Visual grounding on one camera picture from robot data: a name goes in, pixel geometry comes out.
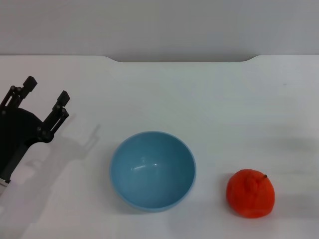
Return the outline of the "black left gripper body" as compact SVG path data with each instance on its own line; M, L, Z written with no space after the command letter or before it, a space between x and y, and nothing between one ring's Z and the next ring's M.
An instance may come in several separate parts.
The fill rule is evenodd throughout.
M34 114L20 108L0 112L0 178L10 182L11 175L25 153L35 143L49 143L50 132L42 134L43 122Z

